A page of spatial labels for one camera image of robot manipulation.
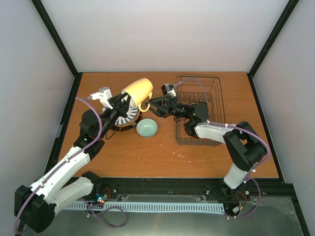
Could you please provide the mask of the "white plate with blue stripes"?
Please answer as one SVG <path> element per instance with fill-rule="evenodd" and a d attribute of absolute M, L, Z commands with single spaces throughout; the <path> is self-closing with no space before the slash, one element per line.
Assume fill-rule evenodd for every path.
<path fill-rule="evenodd" d="M 129 126 L 140 113 L 132 103 L 133 100 L 128 93 L 108 98 L 103 105 L 101 120 L 115 127 Z"/>

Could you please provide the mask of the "yellow ceramic mug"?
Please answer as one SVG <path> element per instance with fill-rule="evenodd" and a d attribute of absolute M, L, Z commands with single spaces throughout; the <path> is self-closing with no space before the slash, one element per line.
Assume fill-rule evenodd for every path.
<path fill-rule="evenodd" d="M 141 104 L 146 98 L 152 98 L 153 84 L 149 79 L 142 78 L 125 87 L 121 91 L 121 94 L 124 93 L 127 93 L 130 97 L 130 107 L 137 107 L 141 112 L 147 112 L 150 104 L 147 105 L 146 109 L 142 109 Z"/>

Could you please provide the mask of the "green patterned small bowl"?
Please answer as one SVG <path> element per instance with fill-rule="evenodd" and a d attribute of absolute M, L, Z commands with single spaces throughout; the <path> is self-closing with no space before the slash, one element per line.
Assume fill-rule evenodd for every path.
<path fill-rule="evenodd" d="M 157 123 L 150 118 L 145 118 L 138 122 L 136 126 L 137 133 L 144 138 L 152 137 L 158 130 Z"/>

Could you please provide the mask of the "dark wire dish rack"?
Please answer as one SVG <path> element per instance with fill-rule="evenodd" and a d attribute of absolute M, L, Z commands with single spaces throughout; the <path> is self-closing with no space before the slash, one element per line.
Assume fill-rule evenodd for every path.
<path fill-rule="evenodd" d="M 197 102 L 206 102 L 208 106 L 208 120 L 216 123 L 225 123 L 225 110 L 221 81 L 216 76 L 189 76 L 180 75 L 175 79 L 175 83 L 180 83 L 175 92 L 179 102 L 192 105 Z M 184 130 L 183 118 L 174 122 L 175 138 L 179 145 L 200 145 L 200 146 L 218 146 L 220 142 L 196 139 L 188 136 Z"/>

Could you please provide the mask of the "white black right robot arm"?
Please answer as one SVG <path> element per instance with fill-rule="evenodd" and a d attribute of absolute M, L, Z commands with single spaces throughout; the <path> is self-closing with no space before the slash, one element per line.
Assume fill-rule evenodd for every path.
<path fill-rule="evenodd" d="M 224 198 L 235 195 L 238 187 L 248 180 L 251 172 L 271 155 L 268 144 L 261 139 L 248 122 L 223 124 L 209 121 L 206 102 L 184 104 L 176 97 L 165 95 L 149 100 L 150 110 L 160 118 L 183 118 L 185 132 L 196 139 L 209 139 L 226 145 L 232 166 L 220 187 Z"/>

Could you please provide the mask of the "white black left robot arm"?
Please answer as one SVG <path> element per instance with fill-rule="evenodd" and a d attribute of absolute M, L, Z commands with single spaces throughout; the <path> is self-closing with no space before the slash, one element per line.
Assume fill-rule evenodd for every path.
<path fill-rule="evenodd" d="M 29 187 L 21 185 L 14 195 L 15 224 L 24 223 L 36 233 L 46 230 L 55 216 L 70 203 L 89 195 L 102 194 L 99 176 L 87 172 L 67 185 L 71 177 L 88 164 L 104 146 L 103 138 L 119 117 L 126 117 L 131 97 L 128 93 L 107 97 L 100 92 L 91 94 L 106 110 L 99 114 L 93 107 L 82 114 L 80 133 L 68 153 L 49 172 Z"/>

